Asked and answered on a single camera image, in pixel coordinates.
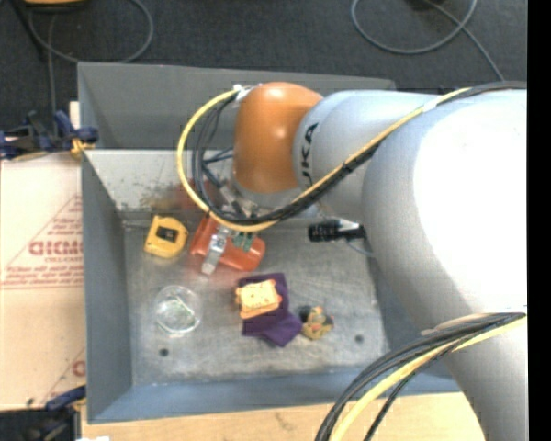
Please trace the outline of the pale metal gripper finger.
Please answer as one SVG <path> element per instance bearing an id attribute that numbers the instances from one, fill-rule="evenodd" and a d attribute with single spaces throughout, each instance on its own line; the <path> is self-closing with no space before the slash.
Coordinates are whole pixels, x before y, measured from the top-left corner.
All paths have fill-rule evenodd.
<path id="1" fill-rule="evenodd" d="M 225 252 L 228 237 L 229 230 L 224 226 L 219 226 L 211 234 L 207 254 L 201 266 L 201 272 L 204 275 L 211 275 L 215 272 L 219 260 Z"/>

